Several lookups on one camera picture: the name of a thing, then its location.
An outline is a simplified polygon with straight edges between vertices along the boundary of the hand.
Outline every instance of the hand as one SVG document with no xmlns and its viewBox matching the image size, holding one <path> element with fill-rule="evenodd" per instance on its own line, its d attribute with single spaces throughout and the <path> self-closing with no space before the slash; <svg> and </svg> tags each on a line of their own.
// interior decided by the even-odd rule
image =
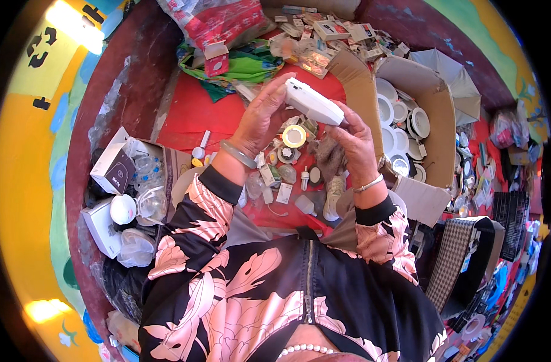
<svg viewBox="0 0 551 362">
<path fill-rule="evenodd" d="M 281 125 L 301 113 L 287 110 L 284 99 L 285 82 L 297 73 L 286 73 L 265 86 L 243 113 L 231 143 L 249 158 L 264 149 L 276 136 Z"/>
<path fill-rule="evenodd" d="M 380 176 L 370 127 L 366 126 L 362 118 L 345 104 L 338 101 L 332 102 L 344 111 L 348 130 L 329 125 L 325 127 L 325 130 L 344 148 L 348 159 L 347 169 L 350 172 L 353 187 L 367 185 Z"/>
</svg>

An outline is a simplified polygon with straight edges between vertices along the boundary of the maroon wall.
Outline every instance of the maroon wall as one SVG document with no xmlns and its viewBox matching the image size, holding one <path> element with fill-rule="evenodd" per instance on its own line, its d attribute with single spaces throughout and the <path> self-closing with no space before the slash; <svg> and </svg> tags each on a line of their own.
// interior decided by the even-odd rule
<svg viewBox="0 0 551 362">
<path fill-rule="evenodd" d="M 448 18 L 420 0 L 362 0 L 356 20 L 370 23 L 411 51 L 437 48 L 463 64 L 482 95 L 487 111 L 514 104 L 511 92 L 480 49 Z"/>
<path fill-rule="evenodd" d="M 80 293 L 104 338 L 106 313 L 114 308 L 89 270 L 104 256 L 80 217 L 91 151 L 105 147 L 120 126 L 134 137 L 150 138 L 165 86 L 177 66 L 175 48 L 181 38 L 179 27 L 155 0 L 137 4 L 101 56 L 72 131 L 65 179 L 69 247 Z"/>
</svg>

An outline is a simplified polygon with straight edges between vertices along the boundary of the black cuff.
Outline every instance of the black cuff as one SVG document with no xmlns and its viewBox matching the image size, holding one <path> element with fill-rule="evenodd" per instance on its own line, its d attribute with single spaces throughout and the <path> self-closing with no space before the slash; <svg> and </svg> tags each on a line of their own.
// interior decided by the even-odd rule
<svg viewBox="0 0 551 362">
<path fill-rule="evenodd" d="M 232 205 L 237 205 L 243 186 L 236 185 L 229 181 L 225 176 L 217 172 L 212 165 L 209 165 L 207 169 L 201 173 L 199 181 L 217 197 L 226 200 Z"/>
<path fill-rule="evenodd" d="M 396 206 L 392 203 L 390 196 L 376 206 L 367 209 L 356 208 L 356 222 L 360 225 L 371 227 L 380 221 L 387 219 L 396 212 Z"/>
</svg>

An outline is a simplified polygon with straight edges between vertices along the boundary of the umbrella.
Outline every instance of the umbrella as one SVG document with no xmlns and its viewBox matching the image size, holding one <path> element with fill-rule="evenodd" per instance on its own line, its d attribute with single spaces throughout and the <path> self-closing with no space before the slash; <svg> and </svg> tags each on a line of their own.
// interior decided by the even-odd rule
<svg viewBox="0 0 551 362">
<path fill-rule="evenodd" d="M 437 49 L 411 52 L 410 59 L 436 70 L 449 85 L 457 126 L 479 120 L 480 93 L 462 64 Z"/>
</svg>

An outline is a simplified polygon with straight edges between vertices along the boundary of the bracelet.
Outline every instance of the bracelet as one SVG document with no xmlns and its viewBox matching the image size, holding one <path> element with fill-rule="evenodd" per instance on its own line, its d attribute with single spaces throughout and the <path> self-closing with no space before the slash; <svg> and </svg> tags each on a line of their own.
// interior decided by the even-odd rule
<svg viewBox="0 0 551 362">
<path fill-rule="evenodd" d="M 384 179 L 384 175 L 380 174 L 380 176 L 378 176 L 378 178 L 376 178 L 374 181 L 372 181 L 371 183 L 367 184 L 367 185 L 364 185 L 362 187 L 358 187 L 357 189 L 354 189 L 354 192 L 362 192 L 372 186 L 374 186 L 375 184 L 379 183 L 380 181 L 382 181 Z"/>
<path fill-rule="evenodd" d="M 239 162 L 241 162 L 244 165 L 246 165 L 247 167 L 249 167 L 250 169 L 256 169 L 257 168 L 257 163 L 254 160 L 249 158 L 247 155 L 245 155 L 239 149 L 236 149 L 236 147 L 234 145 L 232 145 L 231 143 L 229 143 L 228 141 L 221 140 L 219 142 L 219 146 L 221 148 L 223 148 L 225 151 L 227 151 L 227 153 L 229 153 L 231 156 L 235 157 Z"/>
</svg>

